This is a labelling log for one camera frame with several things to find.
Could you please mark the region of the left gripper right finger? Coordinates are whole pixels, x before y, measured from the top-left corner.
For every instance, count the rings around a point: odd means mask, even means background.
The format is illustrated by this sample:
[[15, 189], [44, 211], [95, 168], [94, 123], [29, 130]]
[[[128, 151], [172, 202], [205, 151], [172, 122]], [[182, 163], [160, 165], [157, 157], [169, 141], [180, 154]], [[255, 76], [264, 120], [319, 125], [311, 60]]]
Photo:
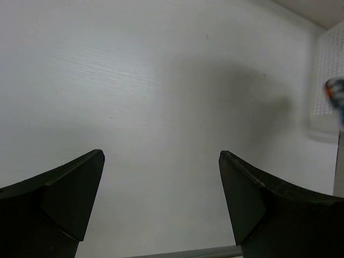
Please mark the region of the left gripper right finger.
[[343, 257], [343, 199], [219, 157], [235, 243], [243, 257]]

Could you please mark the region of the colourful patterned shorts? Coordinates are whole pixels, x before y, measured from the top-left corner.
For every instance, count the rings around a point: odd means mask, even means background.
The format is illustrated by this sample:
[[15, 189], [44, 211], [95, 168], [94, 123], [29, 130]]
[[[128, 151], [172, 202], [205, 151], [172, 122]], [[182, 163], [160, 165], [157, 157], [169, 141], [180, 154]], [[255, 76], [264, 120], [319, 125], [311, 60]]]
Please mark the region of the colourful patterned shorts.
[[340, 122], [343, 124], [343, 77], [327, 80], [324, 90], [332, 108], [339, 114]]

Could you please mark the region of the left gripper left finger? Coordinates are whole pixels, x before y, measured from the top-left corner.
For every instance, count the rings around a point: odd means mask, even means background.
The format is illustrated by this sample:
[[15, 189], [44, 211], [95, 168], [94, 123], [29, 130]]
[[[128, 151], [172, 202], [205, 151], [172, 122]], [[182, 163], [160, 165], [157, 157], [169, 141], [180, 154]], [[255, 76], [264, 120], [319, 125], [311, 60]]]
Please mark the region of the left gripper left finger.
[[103, 151], [95, 149], [1, 188], [1, 257], [75, 257], [104, 163]]

